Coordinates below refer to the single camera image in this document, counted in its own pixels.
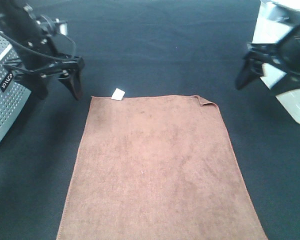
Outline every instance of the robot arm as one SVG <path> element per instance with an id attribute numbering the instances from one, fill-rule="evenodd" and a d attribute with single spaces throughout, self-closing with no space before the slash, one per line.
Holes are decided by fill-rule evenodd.
<path id="1" fill-rule="evenodd" d="M 83 58 L 59 52 L 52 40 L 59 33 L 59 27 L 64 26 L 65 22 L 58 19 L 52 21 L 45 15 L 36 17 L 24 0 L 0 0 L 0 35 L 11 43 L 18 55 L 4 67 L 14 73 L 15 82 L 40 99 L 48 95 L 44 79 L 55 75 L 75 99 L 82 96 Z"/>
<path id="2" fill-rule="evenodd" d="M 300 89 L 300 24 L 277 43 L 249 43 L 248 49 L 245 64 L 235 81 L 237 89 L 263 77 L 264 63 L 286 73 L 270 88 L 274 95 Z"/>

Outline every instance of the black cable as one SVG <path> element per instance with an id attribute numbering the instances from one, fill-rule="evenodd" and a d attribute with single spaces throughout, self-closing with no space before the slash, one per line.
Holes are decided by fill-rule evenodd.
<path id="1" fill-rule="evenodd" d="M 39 19 L 43 18 L 46 23 L 49 25 L 50 30 L 52 31 L 52 35 L 56 35 L 57 34 L 57 29 L 56 29 L 56 25 L 54 24 L 54 22 L 52 21 L 52 19 L 50 17 L 48 17 L 47 15 L 40 15 Z"/>
<path id="2" fill-rule="evenodd" d="M 68 39 L 71 43 L 72 43 L 72 54 L 71 54 L 71 58 L 73 59 L 76 56 L 77 53 L 77 45 L 75 43 L 75 41 L 73 41 L 70 37 L 68 37 L 67 35 L 63 35 L 63 34 L 59 34 L 61 36 L 63 36 L 64 38 Z"/>
<path id="3" fill-rule="evenodd" d="M 32 53 L 32 54 L 36 54 L 38 56 L 41 56 L 43 58 L 47 58 L 47 59 L 52 59 L 52 60 L 56 60 L 56 61 L 63 61 L 63 62 L 71 62 L 71 61 L 75 61 L 76 59 L 74 58 L 74 56 L 72 56 L 71 58 L 62 58 L 62 57 L 55 57 L 55 56 L 49 56 L 46 55 L 44 53 L 38 52 L 38 51 L 34 51 L 30 48 L 27 48 L 25 46 L 23 46 L 22 44 L 18 43 L 17 41 L 13 40 L 12 38 L 8 37 L 7 35 L 5 35 L 4 33 L 0 32 L 0 36 L 3 37 L 4 39 L 7 39 L 10 43 Z"/>

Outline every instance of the gray perforated box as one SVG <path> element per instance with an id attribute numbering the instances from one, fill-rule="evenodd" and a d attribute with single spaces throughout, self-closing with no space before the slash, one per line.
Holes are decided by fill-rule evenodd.
<path id="1" fill-rule="evenodd" d="M 7 40 L 0 36 L 0 83 L 7 75 L 3 64 L 9 59 L 17 58 L 16 52 Z M 0 141 L 12 126 L 20 111 L 24 107 L 30 91 L 24 86 L 11 82 L 7 89 L 0 89 Z"/>

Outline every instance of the towel label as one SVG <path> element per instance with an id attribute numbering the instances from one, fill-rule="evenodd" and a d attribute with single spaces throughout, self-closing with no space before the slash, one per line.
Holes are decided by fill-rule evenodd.
<path id="1" fill-rule="evenodd" d="M 12 71 L 9 71 L 7 75 L 5 75 L 2 82 L 0 83 L 0 89 L 3 93 L 7 90 L 9 84 L 12 82 L 13 79 L 14 79 L 14 75 Z"/>
<path id="2" fill-rule="evenodd" d="M 124 95 L 125 95 L 124 91 L 122 91 L 119 88 L 116 88 L 114 93 L 112 94 L 111 99 L 121 101 Z"/>

